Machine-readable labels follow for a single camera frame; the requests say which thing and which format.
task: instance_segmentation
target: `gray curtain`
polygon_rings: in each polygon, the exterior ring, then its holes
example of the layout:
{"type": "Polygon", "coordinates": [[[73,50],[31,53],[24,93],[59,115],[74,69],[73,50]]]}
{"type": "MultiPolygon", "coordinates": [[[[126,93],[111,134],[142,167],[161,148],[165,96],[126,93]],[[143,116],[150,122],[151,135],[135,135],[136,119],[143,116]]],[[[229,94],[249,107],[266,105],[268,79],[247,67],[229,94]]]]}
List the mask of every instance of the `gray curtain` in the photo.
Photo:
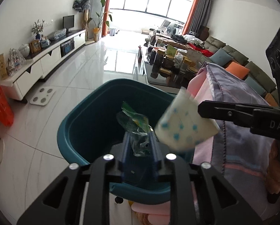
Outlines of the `gray curtain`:
{"type": "Polygon", "coordinates": [[[200,27],[206,26],[211,10],[212,0],[199,0],[194,11],[192,22],[189,26],[188,34],[197,36],[200,27]]]}

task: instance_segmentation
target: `tile floor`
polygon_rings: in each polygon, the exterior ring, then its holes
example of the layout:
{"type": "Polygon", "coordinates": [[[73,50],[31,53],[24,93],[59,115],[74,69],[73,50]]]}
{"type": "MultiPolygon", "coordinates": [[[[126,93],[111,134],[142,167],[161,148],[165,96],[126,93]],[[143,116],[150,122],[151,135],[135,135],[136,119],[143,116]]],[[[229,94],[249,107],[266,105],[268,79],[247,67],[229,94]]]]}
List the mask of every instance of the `tile floor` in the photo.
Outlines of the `tile floor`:
{"type": "MultiPolygon", "coordinates": [[[[0,164],[0,210],[12,223],[67,167],[59,152],[56,133],[64,117],[103,83],[133,79],[138,46],[146,35],[120,31],[74,53],[45,83],[37,83],[28,101],[41,86],[55,86],[56,93],[45,106],[11,102],[14,124],[1,127],[5,152],[0,164]]],[[[110,224],[139,224],[127,201],[116,204],[110,196],[110,224]]]]}

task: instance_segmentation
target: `tv stand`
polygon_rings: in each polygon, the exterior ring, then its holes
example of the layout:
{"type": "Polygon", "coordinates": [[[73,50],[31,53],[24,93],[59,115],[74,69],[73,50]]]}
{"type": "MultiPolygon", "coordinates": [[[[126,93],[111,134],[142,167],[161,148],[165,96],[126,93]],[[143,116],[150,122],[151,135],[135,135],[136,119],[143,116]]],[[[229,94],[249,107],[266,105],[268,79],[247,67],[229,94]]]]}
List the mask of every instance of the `tv stand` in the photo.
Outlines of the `tv stand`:
{"type": "Polygon", "coordinates": [[[53,40],[50,46],[40,52],[29,54],[26,64],[14,75],[0,81],[7,97],[22,101],[31,87],[39,80],[45,79],[62,61],[86,43],[86,30],[73,30],[64,37],[53,40]],[[74,39],[74,49],[61,57],[60,45],[74,39]]]}

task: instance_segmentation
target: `green sofa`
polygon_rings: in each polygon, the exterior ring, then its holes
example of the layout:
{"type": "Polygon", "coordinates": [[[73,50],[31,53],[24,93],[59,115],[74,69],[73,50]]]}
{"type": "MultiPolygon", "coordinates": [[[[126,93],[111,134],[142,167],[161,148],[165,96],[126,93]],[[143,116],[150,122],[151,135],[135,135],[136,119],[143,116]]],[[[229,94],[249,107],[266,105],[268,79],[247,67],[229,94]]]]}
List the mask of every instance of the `green sofa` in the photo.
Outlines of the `green sofa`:
{"type": "MultiPolygon", "coordinates": [[[[248,68],[250,70],[249,76],[255,80],[264,90],[265,94],[262,96],[264,97],[267,93],[270,93],[275,101],[279,104],[279,96],[278,96],[278,90],[276,88],[275,82],[261,69],[259,68],[256,64],[254,64],[252,61],[249,61],[249,58],[243,55],[241,52],[237,51],[233,47],[226,45],[226,43],[209,36],[205,43],[204,43],[205,49],[216,53],[220,48],[222,48],[227,54],[232,56],[235,61],[237,61],[239,64],[242,66],[248,68]]],[[[196,62],[203,63],[205,61],[212,63],[212,60],[203,54],[199,52],[194,52],[193,55],[195,55],[197,60],[196,62]]]]}

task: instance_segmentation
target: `light blue cushion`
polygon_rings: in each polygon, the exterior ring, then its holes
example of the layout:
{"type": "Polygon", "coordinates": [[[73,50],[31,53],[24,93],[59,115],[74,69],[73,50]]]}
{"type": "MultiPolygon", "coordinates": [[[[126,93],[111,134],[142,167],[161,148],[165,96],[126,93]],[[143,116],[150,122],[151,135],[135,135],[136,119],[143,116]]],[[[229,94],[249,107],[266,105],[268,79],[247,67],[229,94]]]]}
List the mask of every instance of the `light blue cushion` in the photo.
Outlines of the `light blue cushion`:
{"type": "Polygon", "coordinates": [[[260,86],[252,77],[248,76],[245,82],[253,88],[260,96],[264,97],[266,95],[266,90],[262,86],[260,86]]]}
{"type": "Polygon", "coordinates": [[[222,48],[220,48],[210,59],[219,66],[226,65],[229,61],[233,59],[229,54],[227,54],[222,48]]]}

